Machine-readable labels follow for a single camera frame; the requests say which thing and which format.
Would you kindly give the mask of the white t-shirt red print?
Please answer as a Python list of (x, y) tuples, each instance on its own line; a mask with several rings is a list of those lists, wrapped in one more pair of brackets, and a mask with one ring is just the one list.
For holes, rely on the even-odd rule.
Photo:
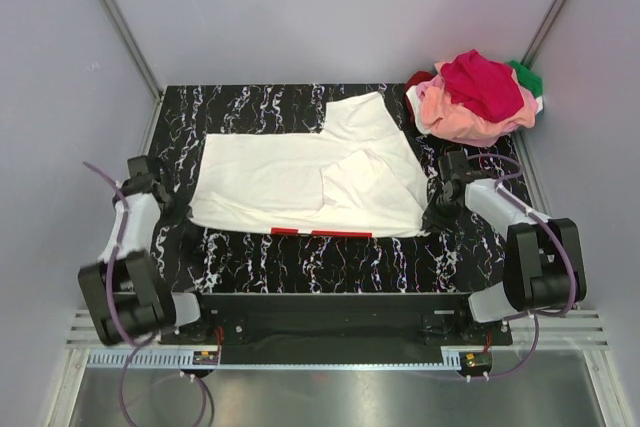
[(190, 202), (199, 226), (414, 237), (428, 178), (378, 92), (330, 102), (318, 133), (210, 134)]

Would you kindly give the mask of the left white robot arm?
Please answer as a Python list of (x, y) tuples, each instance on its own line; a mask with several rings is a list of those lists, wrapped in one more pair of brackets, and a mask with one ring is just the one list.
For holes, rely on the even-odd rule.
[(82, 267), (78, 283), (101, 343), (134, 345), (147, 334), (181, 331), (196, 343), (215, 333), (216, 319), (195, 293), (174, 293), (151, 256), (159, 222), (175, 201), (161, 161), (147, 155), (127, 160), (129, 177), (117, 183), (95, 165), (85, 166), (114, 190), (114, 225), (98, 259)]

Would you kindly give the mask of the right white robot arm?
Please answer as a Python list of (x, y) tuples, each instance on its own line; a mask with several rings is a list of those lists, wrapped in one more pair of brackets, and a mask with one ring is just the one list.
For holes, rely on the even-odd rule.
[(490, 323), (524, 316), (566, 315), (586, 297), (578, 227), (527, 205), (502, 178), (475, 169), (468, 156), (453, 151), (438, 160), (441, 185), (422, 216), (427, 233), (450, 231), (468, 211), (481, 217), (505, 241), (503, 277), (468, 297), (468, 310), (454, 318), (454, 331), (466, 343), (486, 336)]

